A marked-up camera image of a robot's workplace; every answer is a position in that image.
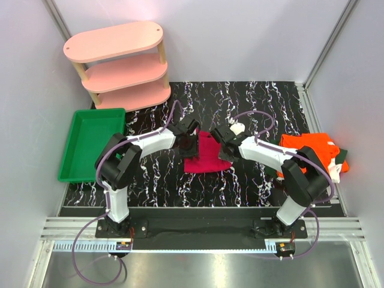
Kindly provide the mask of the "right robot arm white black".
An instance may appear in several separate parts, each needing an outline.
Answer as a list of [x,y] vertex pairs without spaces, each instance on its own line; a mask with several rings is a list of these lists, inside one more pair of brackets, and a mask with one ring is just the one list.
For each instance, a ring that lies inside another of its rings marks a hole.
[[245,132],[242,124],[222,125],[211,130],[211,136],[221,145],[219,157],[225,161],[238,159],[255,161],[283,174],[288,197],[271,221],[272,232],[285,238],[294,230],[295,222],[310,211],[319,197],[334,184],[315,151],[304,146],[301,149],[284,148],[260,140]]

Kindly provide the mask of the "red t-shirt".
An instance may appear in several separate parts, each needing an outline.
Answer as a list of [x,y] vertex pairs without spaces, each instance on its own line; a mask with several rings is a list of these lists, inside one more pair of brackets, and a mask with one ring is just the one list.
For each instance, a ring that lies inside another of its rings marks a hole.
[[219,159],[221,144],[206,131],[199,131],[199,154],[184,160],[185,173],[214,173],[231,168],[232,163]]

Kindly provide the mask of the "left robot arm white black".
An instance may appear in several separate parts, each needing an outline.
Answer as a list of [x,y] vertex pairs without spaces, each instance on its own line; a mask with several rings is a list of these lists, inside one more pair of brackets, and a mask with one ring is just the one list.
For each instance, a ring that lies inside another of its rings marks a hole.
[[105,224],[101,229],[121,238],[133,232],[129,224],[128,186],[143,157],[158,151],[177,149],[183,158],[199,155],[197,120],[180,121],[138,136],[114,134],[95,162],[96,180],[106,198]]

